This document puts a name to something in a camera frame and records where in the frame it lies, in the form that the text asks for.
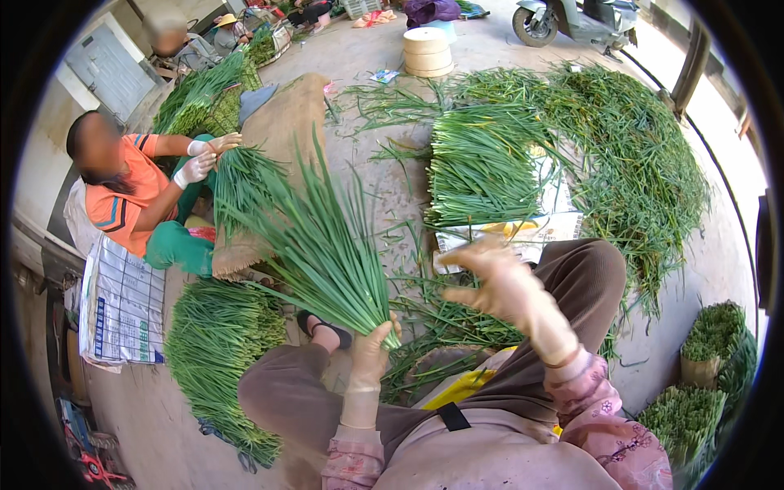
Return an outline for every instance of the stacked plastic basin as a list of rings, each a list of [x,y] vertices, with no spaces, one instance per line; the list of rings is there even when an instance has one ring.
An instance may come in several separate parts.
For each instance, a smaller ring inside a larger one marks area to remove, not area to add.
[[[405,70],[417,77],[440,77],[455,68],[447,35],[438,27],[417,27],[403,34]]]

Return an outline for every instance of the black strap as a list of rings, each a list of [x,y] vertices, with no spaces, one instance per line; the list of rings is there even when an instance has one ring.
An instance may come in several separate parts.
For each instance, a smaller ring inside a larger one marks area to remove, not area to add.
[[[457,408],[454,401],[450,401],[443,407],[437,408],[436,412],[441,416],[441,420],[444,421],[444,425],[449,429],[449,432],[471,428],[471,424],[468,423],[468,420],[466,420],[466,417],[460,409]]]

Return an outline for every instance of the straw hat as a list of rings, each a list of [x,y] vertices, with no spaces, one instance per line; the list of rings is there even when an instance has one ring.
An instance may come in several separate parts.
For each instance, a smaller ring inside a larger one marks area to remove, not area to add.
[[[220,18],[218,27],[225,26],[226,24],[233,24],[235,22],[237,22],[237,17],[235,17],[233,13],[228,13]]]

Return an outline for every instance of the pink cloth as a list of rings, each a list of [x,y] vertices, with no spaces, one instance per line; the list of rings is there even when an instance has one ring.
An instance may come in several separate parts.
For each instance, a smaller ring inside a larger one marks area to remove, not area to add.
[[[535,421],[472,408],[463,410],[470,429],[449,432],[438,416],[421,423],[384,470],[379,432],[340,426],[321,472],[323,488],[673,487],[659,440],[616,415],[621,400],[604,359],[581,350],[568,365],[547,368],[544,386],[564,428],[560,441]]]

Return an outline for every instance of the gloved hand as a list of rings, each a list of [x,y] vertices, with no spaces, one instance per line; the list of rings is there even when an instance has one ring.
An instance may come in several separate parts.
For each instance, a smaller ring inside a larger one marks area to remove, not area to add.
[[[531,346],[548,365],[559,365],[579,348],[579,341],[555,299],[509,247],[488,237],[444,254],[443,265],[472,270],[479,289],[448,288],[444,299],[510,321],[528,336]]]
[[[369,336],[354,338],[354,349],[351,352],[353,364],[348,387],[343,394],[343,413],[340,415],[340,423],[344,426],[354,429],[376,428],[381,376],[387,368],[389,357],[389,352],[381,347],[381,343],[392,328],[397,337],[401,337],[397,315],[390,312],[390,318],[390,321],[377,326]]]
[[[210,141],[191,141],[188,145],[188,155],[194,157],[206,151],[221,154],[226,150],[236,148],[242,144],[242,135],[238,132],[230,132],[226,136],[213,138]]]
[[[180,189],[185,191],[188,184],[201,182],[207,177],[209,170],[215,165],[214,153],[205,152],[197,157],[193,157],[183,165],[183,168],[177,170],[174,174],[172,182],[180,186]]]

